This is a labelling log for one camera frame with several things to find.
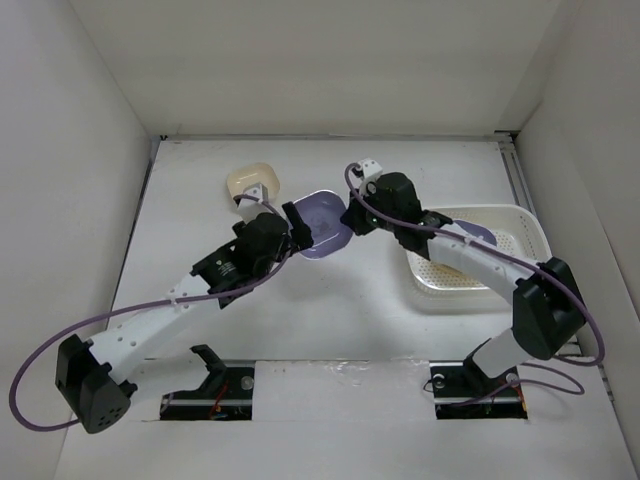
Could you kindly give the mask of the large purple panda plate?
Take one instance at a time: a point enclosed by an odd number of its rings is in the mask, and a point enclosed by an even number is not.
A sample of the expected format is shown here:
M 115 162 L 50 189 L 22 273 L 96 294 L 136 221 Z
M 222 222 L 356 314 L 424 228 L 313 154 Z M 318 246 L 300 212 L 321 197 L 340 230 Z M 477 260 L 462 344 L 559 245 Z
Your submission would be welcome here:
M 294 201 L 303 222 L 310 228 L 313 245 L 301 251 L 308 260 L 319 260 L 345 248 L 353 232 L 341 222 L 344 201 L 330 190 L 319 190 Z

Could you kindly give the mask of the cream panda plate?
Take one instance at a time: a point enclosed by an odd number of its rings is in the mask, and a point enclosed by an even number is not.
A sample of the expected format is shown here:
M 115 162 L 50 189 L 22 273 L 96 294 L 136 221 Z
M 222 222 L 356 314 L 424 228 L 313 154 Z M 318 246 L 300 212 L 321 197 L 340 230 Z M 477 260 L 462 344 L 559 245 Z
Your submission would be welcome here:
M 226 180 L 231 198 L 243 194 L 249 187 L 261 184 L 266 188 L 267 198 L 274 201 L 280 191 L 280 181 L 274 169 L 267 163 L 258 162 L 232 171 Z

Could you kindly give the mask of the small purple panda plate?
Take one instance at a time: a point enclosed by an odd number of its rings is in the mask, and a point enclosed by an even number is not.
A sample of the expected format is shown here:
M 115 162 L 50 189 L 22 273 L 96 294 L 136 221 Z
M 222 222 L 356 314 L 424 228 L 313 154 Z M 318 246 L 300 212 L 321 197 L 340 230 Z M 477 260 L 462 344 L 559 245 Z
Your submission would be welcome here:
M 490 245 L 496 246 L 498 244 L 496 236 L 489 229 L 482 225 L 460 219 L 455 219 L 454 223 L 461 229 L 463 229 L 466 233 L 477 237 Z

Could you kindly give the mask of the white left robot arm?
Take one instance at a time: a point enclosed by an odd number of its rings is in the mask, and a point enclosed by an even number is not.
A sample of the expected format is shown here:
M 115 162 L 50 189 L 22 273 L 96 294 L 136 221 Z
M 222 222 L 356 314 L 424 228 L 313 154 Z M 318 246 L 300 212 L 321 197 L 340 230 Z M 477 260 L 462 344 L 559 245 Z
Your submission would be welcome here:
M 118 327 L 81 340 L 73 334 L 59 346 L 55 384 L 89 434 L 122 419 L 148 397 L 195 391 L 217 395 L 227 367 L 207 345 L 184 356 L 158 359 L 156 353 L 195 321 L 201 301 L 224 309 L 268 281 L 293 254 L 310 248 L 313 238 L 296 206 L 262 212 L 234 225 L 235 239 L 192 266 L 157 307 L 145 307 Z

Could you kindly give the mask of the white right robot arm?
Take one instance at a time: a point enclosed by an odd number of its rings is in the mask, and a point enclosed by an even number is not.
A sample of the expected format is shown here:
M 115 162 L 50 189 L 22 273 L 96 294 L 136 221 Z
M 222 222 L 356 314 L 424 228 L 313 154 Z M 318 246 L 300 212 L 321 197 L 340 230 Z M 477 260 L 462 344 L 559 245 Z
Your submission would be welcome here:
M 549 360 L 592 318 L 568 264 L 512 256 L 473 236 L 446 215 L 425 210 L 413 183 L 399 172 L 366 175 L 350 164 L 344 177 L 349 206 L 341 221 L 355 235 L 390 232 L 398 244 L 432 263 L 454 269 L 491 289 L 512 308 L 512 324 L 463 361 L 462 381 L 473 393 L 500 391 L 498 379 L 530 359 Z

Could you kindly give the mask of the white perforated plastic bin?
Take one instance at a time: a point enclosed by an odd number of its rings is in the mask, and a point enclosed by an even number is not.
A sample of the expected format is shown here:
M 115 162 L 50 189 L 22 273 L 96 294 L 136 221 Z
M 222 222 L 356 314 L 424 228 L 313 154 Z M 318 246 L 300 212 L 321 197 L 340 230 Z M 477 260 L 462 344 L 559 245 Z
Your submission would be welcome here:
M 451 219 L 482 225 L 506 253 L 545 261 L 551 257 L 546 236 L 528 210 L 508 204 L 438 206 Z M 434 264 L 415 253 L 406 254 L 404 287 L 416 308 L 434 314 L 470 314 L 505 311 L 508 303 L 487 286 L 444 265 Z

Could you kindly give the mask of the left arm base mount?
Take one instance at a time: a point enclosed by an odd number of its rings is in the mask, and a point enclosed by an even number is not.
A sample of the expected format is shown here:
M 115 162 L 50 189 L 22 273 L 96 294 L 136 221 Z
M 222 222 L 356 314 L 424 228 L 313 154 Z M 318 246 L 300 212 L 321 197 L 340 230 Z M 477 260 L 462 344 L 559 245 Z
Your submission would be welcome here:
M 253 413 L 255 361 L 222 360 L 209 346 L 191 351 L 200 357 L 207 376 L 195 390 L 179 390 L 162 397 L 161 421 L 250 421 Z

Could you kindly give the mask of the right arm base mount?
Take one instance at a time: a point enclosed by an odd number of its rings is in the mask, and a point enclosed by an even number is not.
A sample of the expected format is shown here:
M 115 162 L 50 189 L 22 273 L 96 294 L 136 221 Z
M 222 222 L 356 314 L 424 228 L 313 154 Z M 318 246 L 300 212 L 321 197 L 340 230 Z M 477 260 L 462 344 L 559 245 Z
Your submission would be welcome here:
M 483 386 L 466 376 L 462 361 L 429 364 L 429 378 L 423 390 L 432 396 L 437 420 L 526 420 L 524 395 L 513 382 L 519 379 L 513 367 Z

